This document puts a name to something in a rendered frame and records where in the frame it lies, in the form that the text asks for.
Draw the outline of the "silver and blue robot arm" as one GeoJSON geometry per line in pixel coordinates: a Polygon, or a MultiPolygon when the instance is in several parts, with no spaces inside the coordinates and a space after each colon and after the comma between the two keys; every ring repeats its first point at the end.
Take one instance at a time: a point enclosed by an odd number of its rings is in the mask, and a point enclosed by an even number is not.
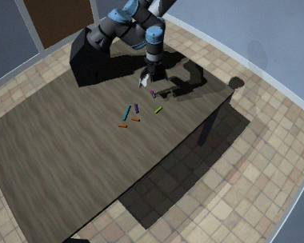
{"type": "Polygon", "coordinates": [[[176,1],[156,0],[150,6],[153,0],[129,0],[124,10],[113,9],[96,29],[87,34],[87,40],[95,49],[102,52],[110,48],[116,37],[134,50],[140,50],[146,45],[145,62],[149,63],[147,59],[158,62],[162,59],[164,51],[166,22],[162,16],[176,1]]]}

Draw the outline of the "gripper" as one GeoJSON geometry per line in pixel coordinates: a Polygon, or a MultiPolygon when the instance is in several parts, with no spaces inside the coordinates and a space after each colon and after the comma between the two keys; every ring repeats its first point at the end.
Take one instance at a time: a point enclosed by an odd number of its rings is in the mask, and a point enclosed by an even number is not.
{"type": "Polygon", "coordinates": [[[152,82],[156,82],[162,79],[165,79],[165,75],[166,75],[166,80],[168,81],[168,77],[167,77],[167,73],[166,73],[166,69],[165,67],[162,65],[162,59],[158,62],[152,62],[150,60],[147,59],[147,61],[151,64],[147,64],[147,66],[145,67],[145,69],[141,72],[141,76],[140,76],[140,82],[139,82],[139,88],[141,88],[142,85],[144,85],[145,87],[147,86],[147,80],[149,78],[150,74],[150,81],[152,82]],[[162,66],[162,68],[161,68],[162,66]],[[156,72],[155,72],[155,67],[156,67],[156,72]],[[164,68],[164,69],[163,69],[164,68]],[[159,72],[159,71],[160,72],[159,72]],[[161,72],[162,71],[162,72],[161,72]]]}

